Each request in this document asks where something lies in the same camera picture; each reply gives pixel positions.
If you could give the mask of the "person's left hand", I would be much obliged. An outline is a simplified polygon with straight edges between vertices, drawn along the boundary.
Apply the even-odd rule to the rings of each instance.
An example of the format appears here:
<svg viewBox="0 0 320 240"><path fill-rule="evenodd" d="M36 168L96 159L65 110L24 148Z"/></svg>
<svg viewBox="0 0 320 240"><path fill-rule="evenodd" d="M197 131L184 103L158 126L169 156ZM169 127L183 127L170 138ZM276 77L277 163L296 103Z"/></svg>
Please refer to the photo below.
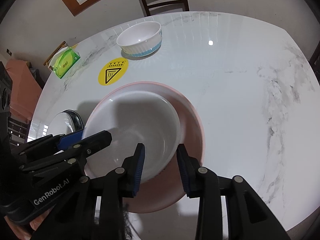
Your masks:
<svg viewBox="0 0 320 240"><path fill-rule="evenodd" d="M32 234L39 228L41 223L46 219L52 209L53 207L49 208L43 214L32 220L28 225L17 225L8 216L4 216L4 220L10 228L11 232L18 239L31 239Z"/></svg>

